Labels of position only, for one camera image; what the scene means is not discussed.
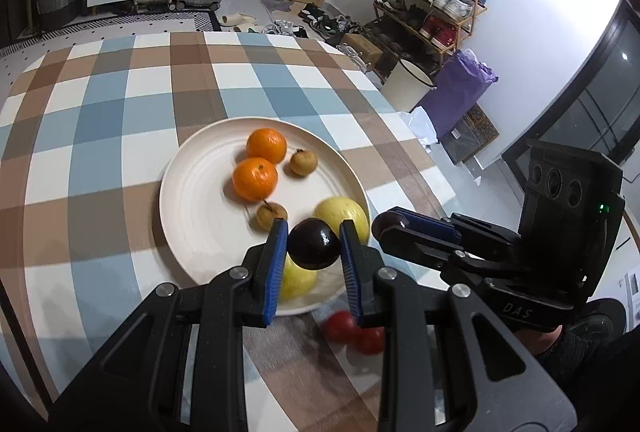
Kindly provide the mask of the person right hand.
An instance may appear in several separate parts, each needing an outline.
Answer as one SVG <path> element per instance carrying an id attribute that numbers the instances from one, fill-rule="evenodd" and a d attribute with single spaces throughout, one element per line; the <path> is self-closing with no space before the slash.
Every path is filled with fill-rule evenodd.
<path id="1" fill-rule="evenodd" d="M 555 330 L 551 332 L 541 332 L 536 330 L 518 330 L 515 335 L 518 340 L 522 342 L 533 356 L 546 352 L 548 348 L 554 345 L 554 342 L 559 339 L 563 326 L 557 326 Z"/>

